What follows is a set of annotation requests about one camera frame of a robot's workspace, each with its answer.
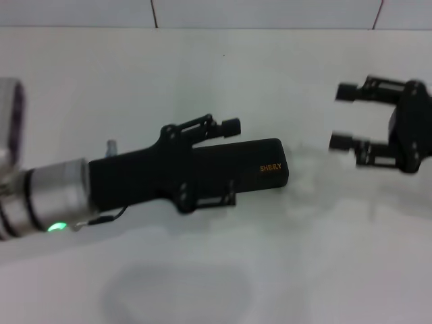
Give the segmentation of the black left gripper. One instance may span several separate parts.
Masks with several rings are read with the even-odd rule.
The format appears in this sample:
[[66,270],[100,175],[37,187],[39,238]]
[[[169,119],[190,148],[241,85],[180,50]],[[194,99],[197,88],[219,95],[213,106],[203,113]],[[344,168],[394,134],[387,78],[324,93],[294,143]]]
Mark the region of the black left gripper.
[[183,214],[197,207],[236,205],[235,181],[210,180],[196,185],[192,146],[214,138],[241,134],[238,118],[218,124],[211,114],[161,129],[154,145],[90,161],[90,197],[100,212],[170,200]]

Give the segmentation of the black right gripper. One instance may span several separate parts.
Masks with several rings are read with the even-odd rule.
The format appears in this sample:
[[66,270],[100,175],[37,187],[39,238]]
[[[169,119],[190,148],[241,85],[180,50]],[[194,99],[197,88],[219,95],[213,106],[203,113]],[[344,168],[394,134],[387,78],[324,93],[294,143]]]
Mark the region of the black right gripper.
[[362,86],[340,83],[335,99],[396,105],[389,142],[397,148],[385,142],[333,133],[330,151],[352,151],[357,167],[398,167],[404,173],[416,173],[423,160],[431,157],[431,97],[423,82],[368,76]]

